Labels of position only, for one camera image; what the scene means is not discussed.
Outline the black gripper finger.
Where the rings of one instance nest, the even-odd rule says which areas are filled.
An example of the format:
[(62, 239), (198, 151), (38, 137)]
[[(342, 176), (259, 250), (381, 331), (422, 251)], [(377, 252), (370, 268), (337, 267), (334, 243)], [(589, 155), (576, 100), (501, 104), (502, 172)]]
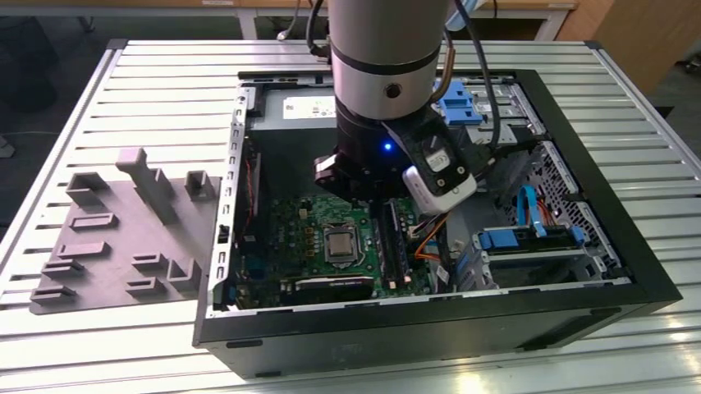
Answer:
[(363, 174), (359, 165), (343, 153), (314, 160), (314, 183), (347, 202), (363, 199)]

